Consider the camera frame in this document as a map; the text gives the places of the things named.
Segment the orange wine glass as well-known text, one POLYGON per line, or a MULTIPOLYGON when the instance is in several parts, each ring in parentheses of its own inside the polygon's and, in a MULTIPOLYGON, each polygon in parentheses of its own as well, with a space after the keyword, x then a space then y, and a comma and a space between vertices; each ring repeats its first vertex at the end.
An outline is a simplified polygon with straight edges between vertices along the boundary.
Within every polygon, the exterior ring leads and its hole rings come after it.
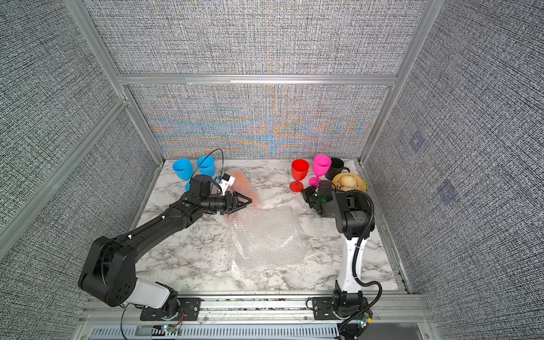
POLYGON ((234 184, 229 187, 232 192, 238 192, 252 199, 249 208, 264 209, 264 202, 256 188, 249 182, 248 178, 237 167, 230 168, 228 174, 235 178, 234 184))

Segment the pink wine glass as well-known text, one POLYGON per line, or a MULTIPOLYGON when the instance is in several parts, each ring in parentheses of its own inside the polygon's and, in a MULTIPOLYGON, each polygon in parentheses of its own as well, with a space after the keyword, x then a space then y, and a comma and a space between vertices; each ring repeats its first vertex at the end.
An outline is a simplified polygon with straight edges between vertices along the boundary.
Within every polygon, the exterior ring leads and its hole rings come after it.
POLYGON ((322 180, 321 177, 323 177, 330 169, 331 166, 331 159, 323 154, 317 155, 313 160, 313 174, 314 177, 312 177, 309 180, 310 186, 318 186, 319 182, 322 180))

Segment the red wine glass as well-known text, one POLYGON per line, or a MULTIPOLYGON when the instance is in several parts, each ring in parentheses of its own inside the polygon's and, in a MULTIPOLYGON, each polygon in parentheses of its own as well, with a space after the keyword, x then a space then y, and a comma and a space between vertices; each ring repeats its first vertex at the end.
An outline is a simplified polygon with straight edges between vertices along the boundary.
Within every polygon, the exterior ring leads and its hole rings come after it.
POLYGON ((294 179, 290 183, 290 190, 299 193, 304 189, 302 180, 306 178, 310 164, 306 160, 294 160, 291 164, 291 174, 294 179))

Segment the blue wine glass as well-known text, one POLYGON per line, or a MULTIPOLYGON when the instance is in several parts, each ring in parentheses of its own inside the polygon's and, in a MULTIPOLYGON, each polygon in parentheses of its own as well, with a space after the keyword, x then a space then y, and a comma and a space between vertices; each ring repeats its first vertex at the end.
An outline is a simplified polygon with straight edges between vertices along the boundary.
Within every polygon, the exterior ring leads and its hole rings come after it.
POLYGON ((172 168, 176 175, 186 182, 185 191, 188 192, 191 186, 190 181, 194 174, 194 169, 191 161, 187 159, 177 160, 172 165, 172 168))
POLYGON ((198 171, 202 175, 214 177, 216 173, 215 160, 212 156, 200 157, 197 161, 198 171))

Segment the bubble wrap sheet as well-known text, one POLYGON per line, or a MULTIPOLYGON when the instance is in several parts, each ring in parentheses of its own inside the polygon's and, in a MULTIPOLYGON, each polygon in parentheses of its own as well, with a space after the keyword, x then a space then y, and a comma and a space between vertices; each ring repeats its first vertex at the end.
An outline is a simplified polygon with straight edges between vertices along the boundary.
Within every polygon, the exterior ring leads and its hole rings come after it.
POLYGON ((311 256, 299 215, 289 206, 245 208, 225 221, 231 232, 232 273, 241 279, 295 269, 311 256))

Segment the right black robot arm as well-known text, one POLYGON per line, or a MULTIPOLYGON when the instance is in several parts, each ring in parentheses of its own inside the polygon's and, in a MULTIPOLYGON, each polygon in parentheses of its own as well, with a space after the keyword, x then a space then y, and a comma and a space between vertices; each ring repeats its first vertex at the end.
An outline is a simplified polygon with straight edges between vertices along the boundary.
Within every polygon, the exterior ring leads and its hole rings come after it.
POLYGON ((383 293, 379 281, 362 279, 362 255, 375 229, 375 206, 371 197, 355 189, 338 190, 330 181, 304 188, 301 194, 317 215, 334 218, 342 238, 341 270, 323 315, 333 314, 338 320, 348 320, 366 313, 383 293))

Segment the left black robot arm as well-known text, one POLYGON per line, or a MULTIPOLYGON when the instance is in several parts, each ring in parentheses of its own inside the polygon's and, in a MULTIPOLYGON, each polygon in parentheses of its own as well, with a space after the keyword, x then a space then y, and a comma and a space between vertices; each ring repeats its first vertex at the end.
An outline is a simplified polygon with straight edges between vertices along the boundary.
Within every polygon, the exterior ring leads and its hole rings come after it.
POLYGON ((178 293, 164 284, 139 279, 136 263, 205 214, 230 215, 252 204, 251 198, 236 191, 219 188, 214 193, 219 184, 207 175, 198 174, 189 184, 178 201, 144 225, 114 238, 97 238, 84 262, 79 288, 111 307, 132 304, 174 317, 179 310, 178 293))

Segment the yellow bamboo steamer basket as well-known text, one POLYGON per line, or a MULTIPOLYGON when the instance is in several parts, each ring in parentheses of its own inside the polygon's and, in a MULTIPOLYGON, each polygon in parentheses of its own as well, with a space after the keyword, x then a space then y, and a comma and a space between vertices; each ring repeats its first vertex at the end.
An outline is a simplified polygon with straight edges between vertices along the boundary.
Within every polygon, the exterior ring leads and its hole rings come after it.
POLYGON ((332 199, 336 202, 369 198, 367 183, 356 174, 348 172, 337 174, 332 180, 332 186, 332 199))

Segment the upper white bun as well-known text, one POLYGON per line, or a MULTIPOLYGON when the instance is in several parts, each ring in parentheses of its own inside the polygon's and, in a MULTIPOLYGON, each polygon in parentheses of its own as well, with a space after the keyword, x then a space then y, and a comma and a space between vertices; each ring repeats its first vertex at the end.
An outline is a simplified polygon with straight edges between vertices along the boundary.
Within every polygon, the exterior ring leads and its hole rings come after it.
POLYGON ((338 180, 339 183, 339 189, 342 191, 351 191, 351 190, 359 190, 359 180, 358 177, 346 174, 340 177, 338 180))

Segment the black mug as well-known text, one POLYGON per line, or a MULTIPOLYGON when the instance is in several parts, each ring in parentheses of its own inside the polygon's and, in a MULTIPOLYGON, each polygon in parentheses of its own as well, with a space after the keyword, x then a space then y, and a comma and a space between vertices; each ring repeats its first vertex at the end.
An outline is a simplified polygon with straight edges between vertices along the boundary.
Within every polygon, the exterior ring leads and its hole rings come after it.
POLYGON ((332 181, 336 175, 341 174, 343 171, 350 172, 350 169, 346 167, 344 162, 339 158, 331 158, 330 168, 325 174, 325 177, 332 181))

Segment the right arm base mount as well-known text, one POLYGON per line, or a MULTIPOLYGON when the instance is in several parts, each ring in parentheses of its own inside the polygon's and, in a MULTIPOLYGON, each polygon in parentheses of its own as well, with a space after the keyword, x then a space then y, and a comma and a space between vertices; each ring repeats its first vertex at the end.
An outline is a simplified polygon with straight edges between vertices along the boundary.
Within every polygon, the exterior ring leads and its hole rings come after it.
POLYGON ((310 298, 309 307, 315 320, 345 320, 369 305, 363 293, 338 293, 310 298))

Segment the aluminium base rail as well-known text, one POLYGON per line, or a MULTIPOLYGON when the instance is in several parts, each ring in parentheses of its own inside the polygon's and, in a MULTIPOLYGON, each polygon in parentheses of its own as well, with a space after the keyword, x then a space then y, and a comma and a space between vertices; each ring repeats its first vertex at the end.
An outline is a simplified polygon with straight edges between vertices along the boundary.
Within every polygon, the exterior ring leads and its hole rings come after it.
POLYGON ((91 298, 73 339, 440 339, 424 296, 386 291, 345 323, 328 291, 190 292, 171 320, 91 298))

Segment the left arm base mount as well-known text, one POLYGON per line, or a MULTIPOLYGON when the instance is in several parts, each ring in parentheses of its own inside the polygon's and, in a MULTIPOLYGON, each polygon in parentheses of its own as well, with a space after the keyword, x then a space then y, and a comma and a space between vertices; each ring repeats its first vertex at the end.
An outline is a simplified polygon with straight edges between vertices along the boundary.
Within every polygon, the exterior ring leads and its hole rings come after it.
POLYGON ((201 310, 202 300, 199 297, 191 298, 181 296, 174 301, 170 297, 163 307, 154 309, 143 308, 140 314, 140 321, 196 321, 201 310))

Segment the aluminium frame crossbar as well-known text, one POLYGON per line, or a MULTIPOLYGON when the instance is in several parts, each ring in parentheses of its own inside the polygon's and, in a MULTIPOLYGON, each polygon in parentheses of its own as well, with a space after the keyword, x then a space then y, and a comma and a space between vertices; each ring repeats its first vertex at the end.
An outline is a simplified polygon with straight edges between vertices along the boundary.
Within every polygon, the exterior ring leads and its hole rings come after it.
POLYGON ((398 78, 380 75, 117 75, 119 84, 184 85, 378 85, 394 86, 398 78))

